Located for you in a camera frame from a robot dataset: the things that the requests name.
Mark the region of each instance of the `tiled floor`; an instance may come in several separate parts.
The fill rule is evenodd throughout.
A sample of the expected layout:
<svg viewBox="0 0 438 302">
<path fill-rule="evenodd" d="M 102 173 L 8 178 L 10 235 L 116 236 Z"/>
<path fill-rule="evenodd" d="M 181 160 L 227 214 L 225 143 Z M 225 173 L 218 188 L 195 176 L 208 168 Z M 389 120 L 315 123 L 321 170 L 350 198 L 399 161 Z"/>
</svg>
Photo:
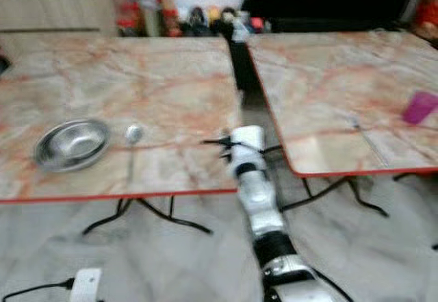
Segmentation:
<svg viewBox="0 0 438 302">
<path fill-rule="evenodd" d="M 266 128 L 276 144 L 259 95 L 246 97 L 245 122 Z M 281 153 L 269 156 L 281 203 L 305 198 Z M 323 179 L 310 180 L 313 189 Z M 363 198 L 390 214 L 359 207 L 347 187 L 287 212 L 294 244 L 312 266 L 356 302 L 438 301 L 438 181 L 389 176 L 363 178 Z M 165 207 L 167 200 L 153 199 Z M 166 223 L 133 206 L 119 221 L 88 237 L 80 231 L 114 211 L 114 202 L 0 207 L 0 295 L 61 281 L 83 267 L 103 269 L 99 298 L 106 302 L 258 302 L 259 273 L 235 195 L 179 197 L 176 215 L 211 227 L 207 236 Z M 343 301 L 334 293 L 336 301 Z M 68 293 L 43 290 L 11 301 L 60 302 Z"/>
</svg>

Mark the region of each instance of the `pink plastic cup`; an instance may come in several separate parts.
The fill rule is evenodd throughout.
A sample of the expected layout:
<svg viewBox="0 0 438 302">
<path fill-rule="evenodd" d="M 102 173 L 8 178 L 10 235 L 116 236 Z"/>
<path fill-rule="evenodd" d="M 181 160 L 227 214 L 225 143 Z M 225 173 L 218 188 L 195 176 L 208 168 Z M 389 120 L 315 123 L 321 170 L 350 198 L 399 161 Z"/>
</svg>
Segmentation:
<svg viewBox="0 0 438 302">
<path fill-rule="evenodd" d="M 403 120 L 409 124 L 420 124 L 436 107 L 438 95 L 424 91 L 416 92 L 403 113 Z"/>
</svg>

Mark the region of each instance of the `metal spoon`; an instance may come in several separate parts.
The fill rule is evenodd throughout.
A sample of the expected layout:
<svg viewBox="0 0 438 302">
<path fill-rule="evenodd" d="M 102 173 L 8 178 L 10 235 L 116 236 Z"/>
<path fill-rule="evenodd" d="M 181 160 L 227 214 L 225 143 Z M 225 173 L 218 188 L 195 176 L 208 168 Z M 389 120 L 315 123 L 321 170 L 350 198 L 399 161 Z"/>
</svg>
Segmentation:
<svg viewBox="0 0 438 302">
<path fill-rule="evenodd" d="M 134 145 L 143 137 L 143 129 L 138 125 L 131 125 L 127 128 L 125 139 L 130 147 L 129 164 L 128 164 L 128 182 L 131 183 L 133 179 L 134 169 Z"/>
</svg>

